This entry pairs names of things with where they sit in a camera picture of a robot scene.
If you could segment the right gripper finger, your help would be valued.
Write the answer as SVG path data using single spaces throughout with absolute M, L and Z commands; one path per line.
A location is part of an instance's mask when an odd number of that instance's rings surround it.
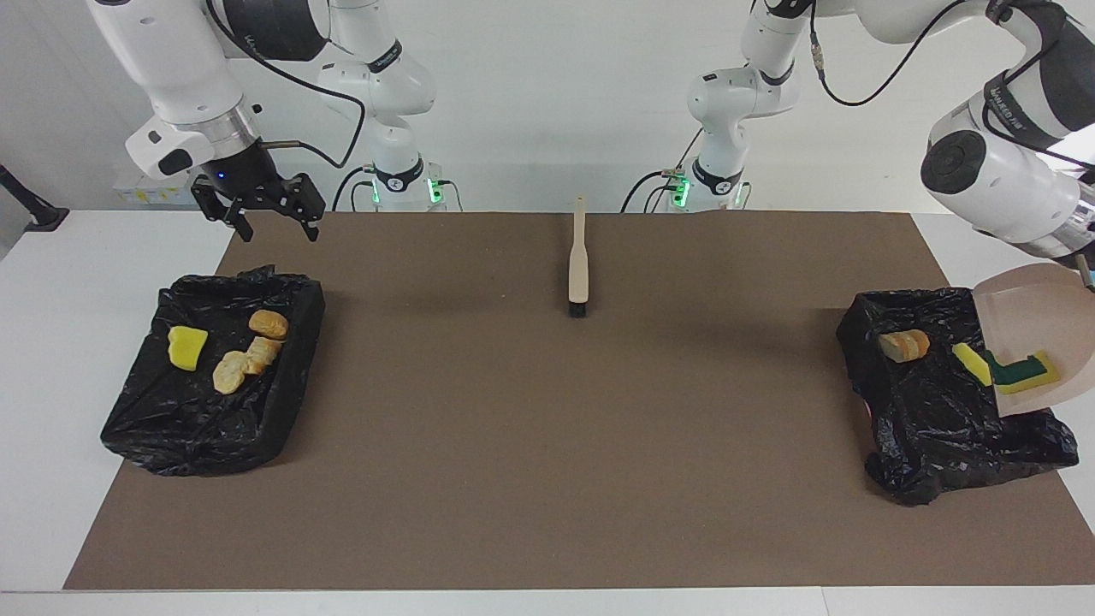
M 241 205 L 224 204 L 222 195 L 216 191 L 212 182 L 206 175 L 196 176 L 192 183 L 191 193 L 207 221 L 223 222 L 244 242 L 250 242 L 253 239 L 253 226 L 247 222 L 246 213 Z
M 326 211 L 326 204 L 312 178 L 306 173 L 298 173 L 293 178 L 279 183 L 276 211 L 298 222 L 304 230 L 306 239 L 314 243 L 320 234 L 318 223 Z

